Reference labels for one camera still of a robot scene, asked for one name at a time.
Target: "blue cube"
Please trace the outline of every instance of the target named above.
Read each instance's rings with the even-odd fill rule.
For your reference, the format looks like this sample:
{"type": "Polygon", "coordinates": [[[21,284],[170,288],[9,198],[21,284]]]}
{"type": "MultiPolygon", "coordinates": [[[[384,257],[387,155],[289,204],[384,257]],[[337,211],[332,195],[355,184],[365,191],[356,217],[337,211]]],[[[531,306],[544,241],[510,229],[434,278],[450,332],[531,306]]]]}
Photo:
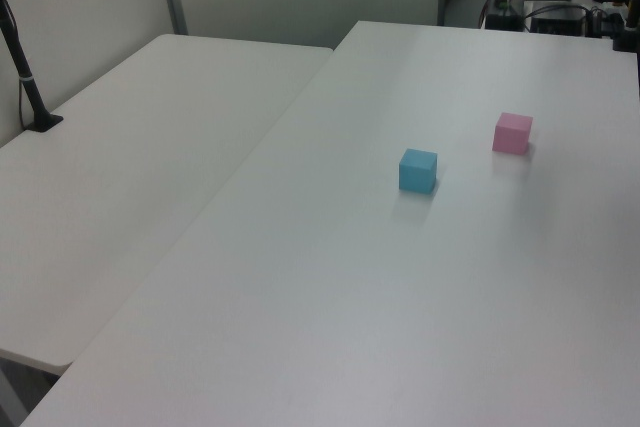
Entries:
{"type": "Polygon", "coordinates": [[[407,149],[400,161],[400,190],[430,194],[436,185],[438,154],[407,149]]]}

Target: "microphone stand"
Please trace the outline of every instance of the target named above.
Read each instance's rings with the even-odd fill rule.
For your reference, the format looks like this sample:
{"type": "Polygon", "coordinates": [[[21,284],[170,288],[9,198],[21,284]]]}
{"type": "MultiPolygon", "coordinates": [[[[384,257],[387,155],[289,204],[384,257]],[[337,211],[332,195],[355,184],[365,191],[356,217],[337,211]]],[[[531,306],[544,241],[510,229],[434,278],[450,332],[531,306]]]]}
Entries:
{"type": "Polygon", "coordinates": [[[33,109],[33,123],[26,127],[26,130],[33,130],[35,132],[46,132],[54,125],[62,122],[62,117],[59,115],[50,114],[42,102],[40,92],[36,86],[36,81],[33,79],[33,74],[29,68],[29,63],[24,55],[22,46],[20,45],[20,39],[18,38],[18,28],[15,24],[15,19],[11,13],[11,8],[7,0],[0,0],[0,28],[2,29],[2,35],[9,47],[9,52],[13,58],[13,63],[18,70],[18,76],[20,82],[24,87],[31,108],[33,109]]]}

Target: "table leg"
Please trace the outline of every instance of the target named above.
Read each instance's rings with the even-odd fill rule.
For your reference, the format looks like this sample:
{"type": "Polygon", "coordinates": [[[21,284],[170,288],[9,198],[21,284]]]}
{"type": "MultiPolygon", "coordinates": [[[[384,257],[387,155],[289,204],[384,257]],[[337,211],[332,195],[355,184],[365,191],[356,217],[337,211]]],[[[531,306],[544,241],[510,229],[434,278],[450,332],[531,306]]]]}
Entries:
{"type": "Polygon", "coordinates": [[[15,427],[22,424],[29,415],[2,369],[0,369],[0,408],[15,427]]]}

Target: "white table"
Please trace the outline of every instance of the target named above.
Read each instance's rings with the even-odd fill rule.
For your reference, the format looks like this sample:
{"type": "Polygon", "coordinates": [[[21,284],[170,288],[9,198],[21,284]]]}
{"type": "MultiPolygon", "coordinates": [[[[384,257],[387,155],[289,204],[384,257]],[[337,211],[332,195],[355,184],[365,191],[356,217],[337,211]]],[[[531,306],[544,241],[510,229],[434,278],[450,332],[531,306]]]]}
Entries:
{"type": "Polygon", "coordinates": [[[25,427],[635,425],[635,69],[358,24],[25,427]],[[502,111],[528,157],[491,151],[502,111]]]}
{"type": "Polygon", "coordinates": [[[0,357],[62,373],[330,53],[162,36],[0,149],[0,357]]]}

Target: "white tabletop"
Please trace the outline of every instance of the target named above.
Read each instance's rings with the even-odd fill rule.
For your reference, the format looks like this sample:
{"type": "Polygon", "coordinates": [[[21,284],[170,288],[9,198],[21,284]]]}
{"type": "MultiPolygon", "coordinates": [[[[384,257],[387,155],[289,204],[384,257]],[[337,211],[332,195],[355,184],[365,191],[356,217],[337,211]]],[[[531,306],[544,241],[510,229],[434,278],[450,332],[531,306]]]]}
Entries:
{"type": "Polygon", "coordinates": [[[0,356],[64,371],[330,53],[159,37],[0,149],[0,356]]]}
{"type": "Polygon", "coordinates": [[[635,425],[637,82],[590,39],[358,24],[25,427],[635,425]]]}

